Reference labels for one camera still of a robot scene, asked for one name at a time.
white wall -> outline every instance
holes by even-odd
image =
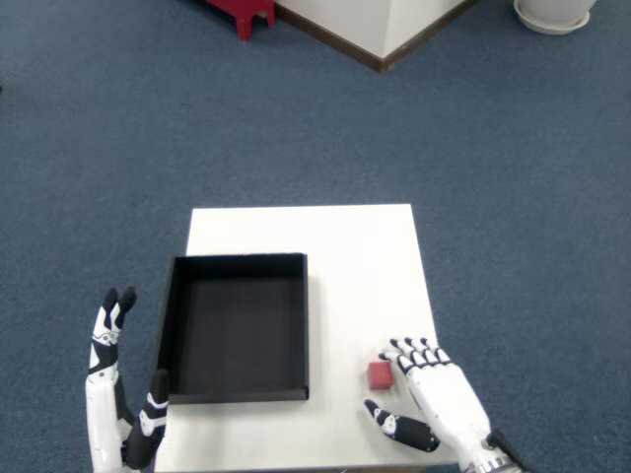
[[[393,52],[463,1],[390,0],[383,56]]]
[[[392,0],[277,0],[279,5],[383,57]]]
[[[383,58],[464,0],[276,1]]]

robotic hand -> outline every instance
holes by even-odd
[[[90,453],[95,473],[123,473],[151,463],[165,433],[169,404],[169,374],[160,370],[151,381],[140,414],[134,421],[118,372],[118,336],[125,314],[136,302],[133,288],[119,298],[105,295],[92,335],[86,405]]]
[[[514,473],[527,469],[489,418],[460,367],[445,351],[427,339],[390,340],[397,352],[380,354],[396,363],[407,377],[412,397],[427,423],[391,415],[373,401],[365,404],[384,433],[424,451],[439,441],[456,452],[464,473]]]

white flower pot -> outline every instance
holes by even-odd
[[[561,34],[584,26],[596,0],[516,0],[515,9],[530,28],[541,33]]]

red stool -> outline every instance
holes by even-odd
[[[260,12],[267,14],[267,26],[276,23],[274,0],[206,0],[211,5],[231,14],[237,21],[237,33],[243,41],[252,37],[252,17]]]

black tray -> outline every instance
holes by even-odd
[[[176,258],[157,369],[174,404],[309,398],[307,256]]]

